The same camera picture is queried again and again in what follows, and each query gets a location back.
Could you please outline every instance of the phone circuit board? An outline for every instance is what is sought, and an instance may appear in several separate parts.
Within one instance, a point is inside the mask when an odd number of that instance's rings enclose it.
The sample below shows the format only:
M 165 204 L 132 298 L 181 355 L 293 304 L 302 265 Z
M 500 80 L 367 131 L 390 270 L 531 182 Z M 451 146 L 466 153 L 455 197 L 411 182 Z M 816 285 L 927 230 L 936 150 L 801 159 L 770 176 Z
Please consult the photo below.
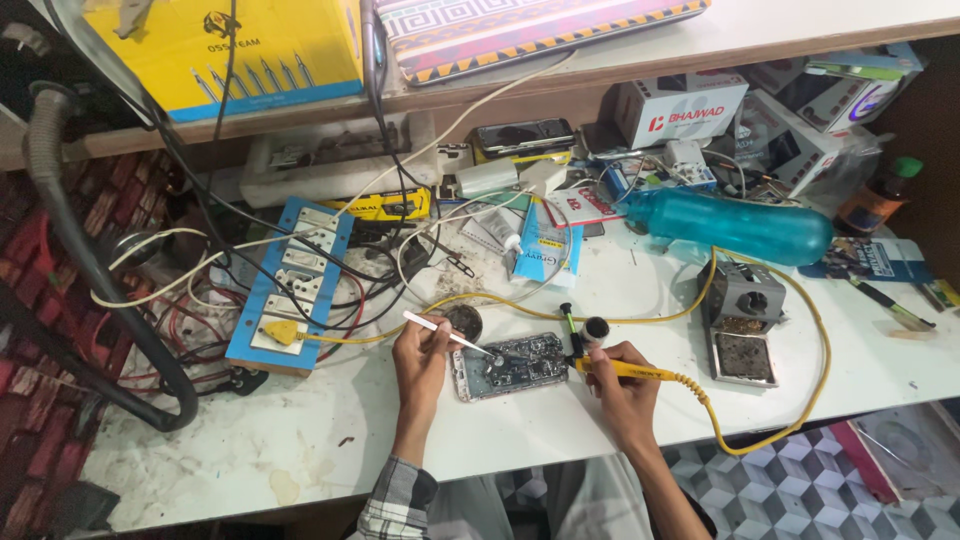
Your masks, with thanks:
M 497 341 L 483 349 L 493 356 L 472 349 L 453 354 L 453 376 L 462 401 L 473 402 L 567 380 L 564 344 L 553 332 Z

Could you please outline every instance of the smartphone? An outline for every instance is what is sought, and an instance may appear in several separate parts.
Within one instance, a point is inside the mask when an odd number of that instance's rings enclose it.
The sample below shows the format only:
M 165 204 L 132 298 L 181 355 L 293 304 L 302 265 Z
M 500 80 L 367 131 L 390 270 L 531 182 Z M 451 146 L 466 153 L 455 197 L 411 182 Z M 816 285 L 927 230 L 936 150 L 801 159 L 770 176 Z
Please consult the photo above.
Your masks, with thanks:
M 484 155 L 505 155 L 532 148 L 572 145 L 573 130 L 562 118 L 477 128 Z
M 453 379 L 463 402 L 503 396 L 519 390 L 566 382 L 564 343 L 553 332 L 497 341 L 453 356 Z

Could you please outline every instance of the plastic bottle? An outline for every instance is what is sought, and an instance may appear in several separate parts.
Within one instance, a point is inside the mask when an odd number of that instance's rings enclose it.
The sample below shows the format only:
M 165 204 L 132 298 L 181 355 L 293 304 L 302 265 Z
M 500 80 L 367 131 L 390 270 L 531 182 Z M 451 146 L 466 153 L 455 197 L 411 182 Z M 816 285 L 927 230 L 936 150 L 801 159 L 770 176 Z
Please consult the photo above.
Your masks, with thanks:
M 523 248 L 520 247 L 520 235 L 507 223 L 507 220 L 500 215 L 499 210 L 487 212 L 477 218 L 477 223 L 485 231 L 492 234 L 500 245 L 508 250 L 514 250 L 518 255 L 523 255 Z
M 868 236 L 906 202 L 907 180 L 920 174 L 924 163 L 899 158 L 886 172 L 871 178 L 846 203 L 840 205 L 833 227 L 848 236 Z
M 715 245 L 787 266 L 820 260 L 833 239 L 829 220 L 814 210 L 716 199 L 681 188 L 635 195 L 627 219 L 653 236 Z

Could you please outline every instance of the left hand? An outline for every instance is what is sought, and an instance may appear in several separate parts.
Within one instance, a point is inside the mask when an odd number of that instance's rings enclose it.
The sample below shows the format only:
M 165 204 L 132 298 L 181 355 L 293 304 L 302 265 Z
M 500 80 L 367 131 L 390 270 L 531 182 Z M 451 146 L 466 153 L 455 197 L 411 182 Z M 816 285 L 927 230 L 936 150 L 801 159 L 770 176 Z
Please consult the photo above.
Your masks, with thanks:
M 463 348 L 463 345 L 449 341 L 450 333 L 454 331 L 450 321 L 435 315 L 422 317 L 437 325 L 437 330 L 431 331 L 413 321 L 407 321 L 394 342 L 400 408 L 416 412 L 436 410 L 437 398 L 444 387 L 446 353 Z M 464 336 L 458 331 L 454 332 L 460 337 Z

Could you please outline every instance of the laptop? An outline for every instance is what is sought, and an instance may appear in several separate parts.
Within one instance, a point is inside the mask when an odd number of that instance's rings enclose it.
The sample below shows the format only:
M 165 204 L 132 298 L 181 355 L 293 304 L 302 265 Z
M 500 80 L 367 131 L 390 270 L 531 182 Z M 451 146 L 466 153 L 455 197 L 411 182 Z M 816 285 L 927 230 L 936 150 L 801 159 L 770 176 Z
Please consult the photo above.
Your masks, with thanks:
M 712 0 L 375 0 L 411 86 L 676 22 Z

